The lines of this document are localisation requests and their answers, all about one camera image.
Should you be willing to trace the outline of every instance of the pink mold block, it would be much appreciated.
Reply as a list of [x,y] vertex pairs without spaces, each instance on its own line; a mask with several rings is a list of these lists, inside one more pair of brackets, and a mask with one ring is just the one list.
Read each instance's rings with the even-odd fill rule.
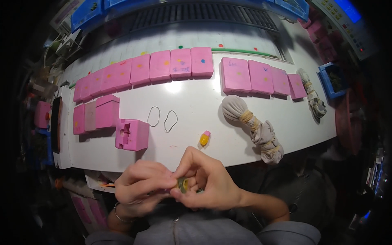
[[95,107],[96,101],[92,101],[86,104],[84,112],[84,131],[91,132],[95,131]]
[[221,73],[223,92],[248,93],[252,90],[246,60],[223,57]]
[[114,76],[114,67],[117,63],[111,64],[103,69],[102,73],[102,82],[101,82],[101,93],[108,94],[113,93],[116,88],[114,87],[116,84],[116,79]]
[[92,97],[102,95],[101,84],[102,84],[103,69],[100,69],[92,74],[90,94]]
[[73,117],[73,132],[74,134],[84,134],[84,112],[86,110],[86,105],[79,105],[74,108]]
[[116,148],[140,151],[148,147],[148,123],[134,119],[118,119],[116,125]]
[[160,51],[151,54],[150,80],[160,81],[170,79],[170,51]]
[[115,127],[120,115],[120,98],[109,94],[96,100],[95,127]]
[[272,82],[274,84],[274,94],[290,95],[289,80],[285,70],[271,66]]
[[144,54],[132,60],[132,85],[149,84],[150,80],[150,54]]
[[37,109],[34,113],[34,125],[41,129],[46,129],[49,120],[46,120],[46,113],[50,111],[50,104],[43,101],[38,101]]
[[85,76],[82,81],[82,91],[80,92],[80,99],[83,102],[87,102],[93,98],[90,93],[92,78],[93,77],[91,75],[88,75]]
[[181,78],[191,74],[191,49],[173,49],[170,53],[170,76]]
[[116,90],[131,89],[132,59],[123,60],[113,64],[112,73]]
[[214,73],[210,47],[191,48],[192,76],[211,77]]
[[298,74],[288,74],[290,83],[290,95],[292,100],[306,97],[305,88],[302,85],[301,77]]
[[82,83],[83,83],[84,77],[79,79],[78,81],[76,81],[75,84],[75,92],[74,92],[74,99],[73,101],[76,103],[81,102],[81,98],[80,98],[80,93],[82,92]]
[[272,84],[272,74],[270,65],[248,61],[250,84],[252,86],[251,93],[273,94],[274,85]]

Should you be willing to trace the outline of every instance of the rubber band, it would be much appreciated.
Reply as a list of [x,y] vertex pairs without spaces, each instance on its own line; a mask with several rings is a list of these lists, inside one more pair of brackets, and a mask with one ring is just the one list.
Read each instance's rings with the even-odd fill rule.
[[[148,122],[148,120],[150,119],[150,114],[151,114],[151,111],[152,111],[152,109],[153,109],[154,107],[155,107],[156,109],[158,109],[158,111],[159,111],[159,116],[158,116],[158,122],[157,122],[154,126],[152,126],[152,125]],[[157,106],[151,107],[150,112],[148,113],[148,117],[147,117],[147,123],[148,123],[148,125],[150,125],[151,127],[157,126],[158,123],[159,123],[159,118],[160,118],[160,117],[161,117],[161,110],[160,110]]]
[[[173,126],[171,126],[171,127],[169,128],[169,130],[167,130],[167,129],[166,129],[166,121],[167,121],[167,119],[169,118],[170,112],[174,112],[174,115],[176,115],[176,118],[177,118],[177,119],[176,119],[176,122],[173,124]],[[170,130],[174,127],[174,125],[177,124],[177,122],[178,122],[177,113],[176,113],[175,111],[173,111],[173,110],[170,110],[170,111],[167,113],[166,119],[165,119],[165,121],[164,121],[164,123],[163,123],[163,129],[166,131],[166,133],[169,133]]]

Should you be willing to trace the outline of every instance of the white table surface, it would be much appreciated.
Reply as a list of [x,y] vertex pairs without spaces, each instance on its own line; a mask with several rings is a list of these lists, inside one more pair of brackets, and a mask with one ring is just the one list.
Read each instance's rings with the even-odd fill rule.
[[[285,154],[335,137],[335,111],[327,104],[324,90],[316,73],[321,60],[318,56],[314,56],[315,50],[309,52],[303,43],[297,42],[297,40],[305,41],[306,44],[310,42],[307,31],[299,23],[281,22],[280,24],[290,37],[290,40],[285,42],[291,43],[287,46],[294,64],[243,54],[213,54],[214,75],[209,80],[173,81],[115,93],[115,96],[120,97],[120,118],[139,119],[146,122],[150,108],[159,107],[160,121],[156,127],[150,127],[149,147],[146,151],[133,152],[116,149],[114,131],[83,136],[73,135],[72,119],[75,103],[71,102],[67,120],[72,166],[96,171],[122,172],[130,163],[141,158],[161,162],[174,171],[185,148],[189,145],[219,159],[225,166],[260,160],[260,150],[251,142],[249,129],[239,122],[226,119],[222,113],[221,102],[225,97],[221,91],[219,73],[222,57],[251,59],[267,63],[284,69],[288,74],[295,73],[298,68],[303,68],[309,74],[315,90],[327,107],[327,114],[320,123],[313,119],[306,98],[304,101],[295,103],[290,97],[287,100],[273,97],[270,99],[249,96],[243,98],[258,119],[262,122],[269,120],[272,123]],[[71,76],[72,73],[72,71],[66,71],[68,75],[63,79],[67,79],[67,76]],[[178,123],[171,132],[166,133],[163,123],[170,110],[176,112]],[[152,125],[157,119],[156,112],[153,109],[150,116]],[[171,113],[167,126],[170,127],[173,121],[175,121],[175,116]],[[211,137],[208,144],[201,148],[198,142],[205,130],[211,132]]]

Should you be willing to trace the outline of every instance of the green material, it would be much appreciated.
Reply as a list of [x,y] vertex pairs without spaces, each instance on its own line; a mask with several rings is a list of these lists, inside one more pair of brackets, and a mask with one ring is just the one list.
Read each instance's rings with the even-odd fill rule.
[[219,49],[211,49],[211,51],[226,51],[226,52],[237,52],[237,53],[246,53],[246,54],[259,54],[259,55],[264,55],[264,56],[276,57],[274,55],[270,55],[270,54],[267,54],[267,53],[262,53],[262,52],[257,52],[257,51],[249,51],[249,50],[242,50],[242,49],[224,49],[224,48],[219,48]]

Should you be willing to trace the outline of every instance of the tied cloth bundle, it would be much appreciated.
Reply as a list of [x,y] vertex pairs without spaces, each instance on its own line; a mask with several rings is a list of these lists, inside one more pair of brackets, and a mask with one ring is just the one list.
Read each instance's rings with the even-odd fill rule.
[[277,164],[283,157],[283,147],[275,137],[274,128],[267,120],[261,123],[248,110],[245,101],[236,95],[228,95],[222,101],[225,117],[233,121],[241,121],[250,127],[250,136],[255,145],[261,147],[261,160],[266,164]]

